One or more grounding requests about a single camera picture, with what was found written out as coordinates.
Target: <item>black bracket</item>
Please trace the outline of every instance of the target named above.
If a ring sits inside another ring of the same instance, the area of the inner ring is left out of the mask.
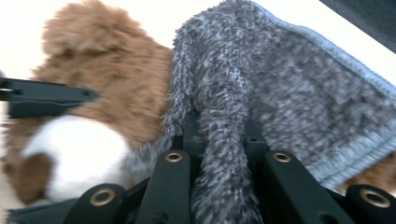
[[[26,209],[10,211],[8,223],[194,223],[191,181],[205,149],[205,139],[197,132],[198,120],[197,113],[189,113],[183,136],[175,137],[172,148],[159,157],[151,178],[133,188],[99,185],[69,202],[66,211],[64,203],[36,208],[30,214]],[[269,150],[251,121],[246,124],[241,142],[266,224],[396,223],[396,199],[384,190],[357,185],[342,196],[323,188],[295,156]],[[63,206],[63,210],[54,218],[57,206]],[[43,217],[52,219],[38,221]]]
[[[8,101],[8,114],[12,119],[59,116],[97,97],[88,89],[0,77],[0,101]]]

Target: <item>plush teddy bear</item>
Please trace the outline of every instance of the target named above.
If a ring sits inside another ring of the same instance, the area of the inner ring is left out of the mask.
[[[26,204],[60,202],[102,183],[125,188],[149,175],[127,156],[162,134],[172,50],[120,8],[69,4],[46,24],[48,59],[33,80],[95,91],[97,99],[59,117],[8,119],[3,170]]]

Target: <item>teddy bear ear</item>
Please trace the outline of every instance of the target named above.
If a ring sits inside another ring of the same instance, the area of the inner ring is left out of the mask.
[[[46,23],[43,50],[48,55],[59,55],[121,49],[127,48],[129,38],[145,35],[127,11],[88,0],[67,5]]]

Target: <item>fuzzy texture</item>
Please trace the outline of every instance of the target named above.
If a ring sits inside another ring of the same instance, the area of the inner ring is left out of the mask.
[[[43,187],[43,185],[31,184],[30,186],[34,189],[28,189],[25,187],[25,179],[31,174],[29,169],[22,169],[22,167],[29,157],[22,157],[23,152],[31,150],[35,153],[31,153],[29,156],[33,156],[40,153],[39,150],[45,150],[45,154],[50,157],[52,162],[52,168],[61,167],[59,165],[61,162],[57,160],[62,158],[56,157],[58,155],[56,153],[51,154],[51,151],[69,150],[70,154],[73,154],[72,152],[77,148],[65,148],[57,144],[56,139],[65,139],[62,138],[65,133],[73,132],[71,124],[74,122],[89,122],[91,120],[101,123],[103,127],[98,128],[96,124],[91,123],[84,126],[85,128],[90,126],[97,129],[95,131],[98,132],[103,128],[102,133],[107,132],[110,136],[112,136],[111,134],[120,136],[118,140],[111,142],[116,142],[116,146],[119,148],[111,148],[105,147],[106,144],[103,143],[106,141],[105,137],[98,140],[96,137],[100,136],[94,136],[95,132],[85,132],[86,139],[89,140],[83,142],[82,145],[88,147],[86,150],[91,151],[92,159],[95,158],[95,150],[98,150],[98,157],[106,155],[103,150],[107,150],[110,154],[112,150],[115,150],[115,155],[126,158],[127,153],[119,154],[118,152],[127,148],[131,154],[138,153],[137,151],[142,145],[154,142],[162,134],[162,116],[168,105],[167,93],[172,50],[159,45],[147,36],[146,32],[140,28],[139,23],[133,21],[125,10],[107,7],[95,0],[85,1],[81,4],[69,4],[61,9],[55,18],[49,20],[45,28],[43,50],[49,57],[34,71],[33,80],[91,89],[96,91],[100,97],[67,111],[68,115],[85,119],[66,120],[60,117],[59,119],[62,120],[60,123],[63,125],[60,125],[59,128],[50,126],[53,118],[9,119],[6,122],[7,155],[3,158],[3,168],[12,187],[19,195],[25,195],[25,203],[40,199],[41,194],[44,197],[64,194],[56,196],[55,201],[76,197],[77,194],[69,195],[62,188],[73,181],[75,181],[74,186],[77,186],[81,179],[74,180],[73,175],[66,174],[68,179],[63,181],[62,176],[56,175],[65,173],[56,173],[52,170],[48,185]],[[70,135],[70,139],[83,141],[81,139],[83,136],[78,138],[76,135]],[[52,145],[40,146],[44,142]],[[66,146],[75,147],[72,143],[64,143]],[[86,150],[80,151],[80,155],[89,153]],[[86,164],[89,164],[87,156],[83,157],[85,157]],[[125,167],[123,167],[122,159],[117,157],[114,160],[109,160],[108,165],[117,163],[117,166],[121,166],[124,172]],[[97,172],[97,175],[101,174],[94,168],[91,172]],[[31,181],[37,182],[46,179],[47,174],[43,172],[42,176],[32,178]],[[130,175],[140,176],[138,178],[140,180],[143,176],[149,176],[149,173],[131,173]],[[58,189],[54,189],[55,184],[51,182],[54,179],[58,179],[64,184]],[[84,179],[84,189],[89,185],[98,184],[98,179]],[[35,195],[26,196],[26,192],[29,190],[35,192]]]
[[[48,203],[58,203],[77,198],[103,183],[128,189],[135,183],[134,176],[122,169],[122,161],[128,153],[133,153],[130,151],[126,139],[102,122],[70,115],[52,119],[40,126],[21,152],[24,161],[18,172],[21,176],[16,179],[25,182],[17,188],[18,196],[29,202],[22,196],[39,195],[30,189],[44,189],[39,196]],[[31,162],[37,156],[41,156],[40,160]]]
[[[384,189],[396,197],[396,153],[391,153],[386,158],[373,166],[365,169],[355,177],[337,188],[345,192],[349,186],[369,184]]]
[[[395,88],[250,1],[228,0],[188,20],[177,31],[173,69],[165,135],[154,146],[182,134],[190,110],[201,113],[197,223],[262,223],[239,142],[249,117],[271,149],[295,154],[331,189],[395,151]]]

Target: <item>metal grommet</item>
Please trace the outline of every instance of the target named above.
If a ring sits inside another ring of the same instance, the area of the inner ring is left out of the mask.
[[[179,153],[172,152],[172,153],[169,153],[168,155],[166,155],[165,158],[167,161],[177,162],[177,161],[181,161],[181,159],[183,159],[183,156]]]
[[[105,198],[99,198],[100,194],[107,194]],[[97,190],[90,199],[90,203],[94,206],[102,206],[110,203],[116,197],[116,192],[113,189],[99,189]]]
[[[370,189],[361,189],[361,197],[367,203],[377,207],[387,208],[390,206],[390,201],[386,197]]]
[[[289,162],[291,161],[291,157],[284,154],[284,153],[280,153],[277,152],[276,154],[274,154],[274,159],[280,162]]]

